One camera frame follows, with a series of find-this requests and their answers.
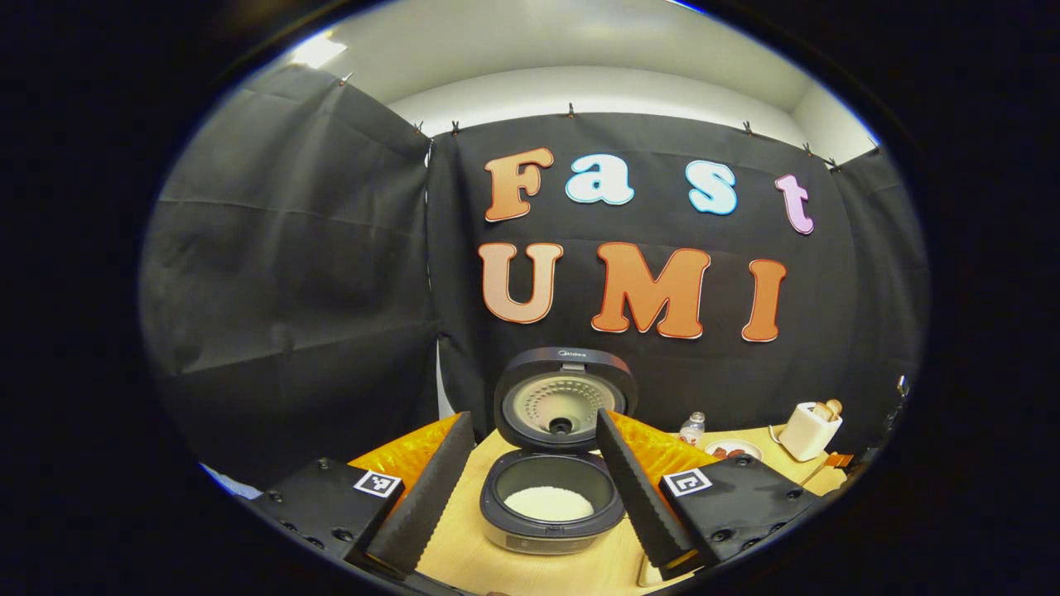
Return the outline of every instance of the ceiling light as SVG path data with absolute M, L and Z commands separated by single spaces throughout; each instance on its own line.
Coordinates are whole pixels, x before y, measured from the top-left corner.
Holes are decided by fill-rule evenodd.
M 346 51 L 346 46 L 318 35 L 295 48 L 294 64 L 304 64 L 310 68 L 320 68 L 324 63 Z

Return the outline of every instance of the orange letter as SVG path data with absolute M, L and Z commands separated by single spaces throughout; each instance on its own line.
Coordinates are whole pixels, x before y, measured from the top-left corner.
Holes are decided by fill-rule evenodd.
M 519 165 L 526 165 L 519 172 Z M 519 198 L 519 189 L 527 196 L 541 190 L 541 170 L 552 164 L 552 152 L 545 147 L 517 153 L 489 161 L 485 170 L 493 175 L 493 204 L 485 210 L 487 222 L 502 222 L 522 217 L 530 212 L 530 205 Z
M 678 248 L 670 256 L 658 279 L 652 278 L 640 249 L 624 242 L 601 244 L 597 255 L 607 263 L 607 281 L 603 287 L 603 306 L 593 317 L 593 329 L 622 333 L 630 321 L 622 315 L 626 301 L 640 333 L 651 329 L 655 318 L 667 305 L 666 318 L 657 331 L 664 337 L 695 339 L 703 335 L 700 325 L 700 296 L 703 274 L 710 266 L 710 257 L 702 250 Z
M 743 328 L 747 341 L 773 341 L 777 338 L 777 303 L 780 302 L 780 280 L 788 269 L 776 261 L 757 259 L 750 262 L 755 276 L 755 302 L 750 308 L 750 321 Z
M 555 261 L 563 257 L 559 244 L 531 244 L 527 256 L 533 260 L 533 294 L 520 304 L 508 294 L 508 271 L 515 247 L 511 244 L 489 243 L 478 247 L 482 258 L 482 298 L 485 308 L 509 322 L 536 322 L 552 308 L 552 274 Z

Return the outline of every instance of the rice cooker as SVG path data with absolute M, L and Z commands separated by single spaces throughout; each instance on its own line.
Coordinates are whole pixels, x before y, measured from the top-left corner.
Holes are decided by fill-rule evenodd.
M 509 363 L 494 391 L 494 421 L 522 448 L 494 462 L 479 506 L 494 544 L 532 555 L 591 546 L 625 515 L 597 450 L 601 407 L 632 414 L 637 387 L 619 357 L 584 348 L 537 348 Z

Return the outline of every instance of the light blue letter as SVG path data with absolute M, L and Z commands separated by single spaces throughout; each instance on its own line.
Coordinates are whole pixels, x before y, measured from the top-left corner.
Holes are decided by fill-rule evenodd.
M 596 166 L 598 170 L 589 172 Z M 570 164 L 570 170 L 580 172 L 567 180 L 567 196 L 578 203 L 603 200 L 607 205 L 624 205 L 633 198 L 630 188 L 630 171 L 621 158 L 614 155 L 586 155 Z
M 688 191 L 692 207 L 700 213 L 728 215 L 736 210 L 736 176 L 721 163 L 693 161 L 685 168 L 685 177 L 694 189 Z

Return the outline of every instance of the white rice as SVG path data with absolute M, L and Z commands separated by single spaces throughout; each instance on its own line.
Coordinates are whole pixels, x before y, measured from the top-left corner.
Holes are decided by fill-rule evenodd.
M 572 490 L 531 487 L 505 499 L 509 509 L 546 522 L 569 522 L 593 514 L 593 504 Z

